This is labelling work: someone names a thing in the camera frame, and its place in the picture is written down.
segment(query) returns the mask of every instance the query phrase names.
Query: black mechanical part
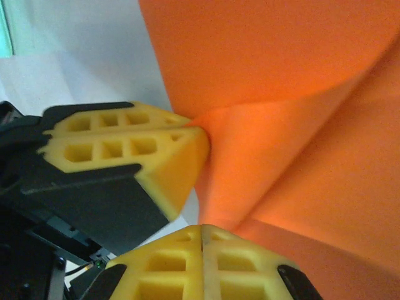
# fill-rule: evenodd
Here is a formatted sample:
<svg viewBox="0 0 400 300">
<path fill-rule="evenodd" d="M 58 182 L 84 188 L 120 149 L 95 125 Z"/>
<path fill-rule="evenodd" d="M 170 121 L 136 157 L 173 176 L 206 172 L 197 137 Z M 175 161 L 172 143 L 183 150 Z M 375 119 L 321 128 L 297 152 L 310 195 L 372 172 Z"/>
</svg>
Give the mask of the black mechanical part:
<svg viewBox="0 0 400 300">
<path fill-rule="evenodd" d="M 95 281 L 93 281 L 81 300 L 109 300 L 125 270 L 126 265 L 124 264 L 117 264 L 103 270 Z"/>
<path fill-rule="evenodd" d="M 140 165 L 63 173 L 37 154 L 50 138 L 43 131 L 79 111 L 132 106 L 55 106 L 42 118 L 0 127 L 0 204 L 32 221 L 27 233 L 78 265 L 130 251 L 169 221 L 135 180 Z"/>
<path fill-rule="evenodd" d="M 23 114 L 21 114 L 10 102 L 0 102 L 0 126 L 5 126 L 21 117 L 23 117 Z"/>
<path fill-rule="evenodd" d="M 303 272 L 284 264 L 278 266 L 277 271 L 293 300 L 323 300 Z"/>
<path fill-rule="evenodd" d="M 26 234 L 34 224 L 0 206 L 0 299 L 61 299 L 66 261 Z"/>
</svg>

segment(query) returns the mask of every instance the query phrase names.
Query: orange cloth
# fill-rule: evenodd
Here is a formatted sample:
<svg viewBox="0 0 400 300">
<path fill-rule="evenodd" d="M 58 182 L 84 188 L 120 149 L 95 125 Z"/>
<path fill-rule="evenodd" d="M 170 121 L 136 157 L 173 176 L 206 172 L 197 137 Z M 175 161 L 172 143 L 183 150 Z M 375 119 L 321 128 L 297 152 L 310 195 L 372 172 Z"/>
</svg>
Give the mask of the orange cloth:
<svg viewBox="0 0 400 300">
<path fill-rule="evenodd" d="M 201 221 L 293 258 L 325 299 L 396 299 L 398 1 L 141 9 L 174 110 L 210 136 Z"/>
</svg>

